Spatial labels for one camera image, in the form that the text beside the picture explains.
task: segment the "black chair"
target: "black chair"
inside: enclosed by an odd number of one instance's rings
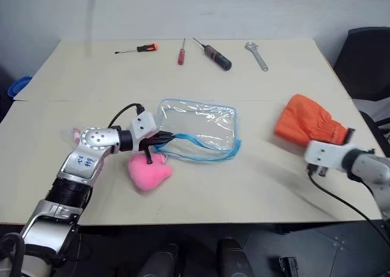
[[[390,27],[349,30],[334,70],[353,99],[378,101],[390,97]],[[390,123],[390,117],[374,122],[364,113],[363,118],[386,156],[390,156],[390,144],[380,139],[390,129],[379,129]]]

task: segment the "white wall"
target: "white wall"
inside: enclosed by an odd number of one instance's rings
[[[390,0],[0,0],[0,65],[34,74],[60,39],[314,38],[334,63],[348,29],[390,26]],[[87,13],[94,3],[93,14]]]

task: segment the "wrench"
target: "wrench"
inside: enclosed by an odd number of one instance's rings
[[[268,71],[268,66],[267,66],[266,62],[264,62],[264,60],[262,59],[260,54],[257,52],[258,45],[256,45],[253,42],[252,43],[248,42],[248,43],[245,44],[245,48],[247,50],[250,50],[252,52],[252,54],[255,56],[255,58],[257,60],[257,63],[261,67],[261,70]]]

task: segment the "screwdriver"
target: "screwdriver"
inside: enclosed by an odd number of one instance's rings
[[[205,54],[209,56],[215,63],[217,63],[220,67],[222,67],[224,70],[229,70],[232,67],[232,62],[230,62],[228,59],[225,58],[220,52],[218,52],[216,49],[211,47],[209,44],[204,45],[197,39],[196,40],[199,44],[202,45],[202,47],[205,49]]]
[[[136,49],[126,50],[126,51],[118,51],[116,54],[123,54],[129,52],[151,52],[158,50],[158,44],[145,44],[144,46],[136,47]]]
[[[183,46],[182,48],[180,49],[180,52],[179,52],[179,58],[177,59],[177,64],[179,65],[183,65],[184,64],[184,44],[185,44],[185,39],[183,40]]]

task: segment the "clear plastic pouch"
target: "clear plastic pouch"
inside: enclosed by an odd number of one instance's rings
[[[156,123],[175,134],[159,152],[196,161],[232,159],[240,145],[237,111],[210,103],[166,99],[160,102]]]

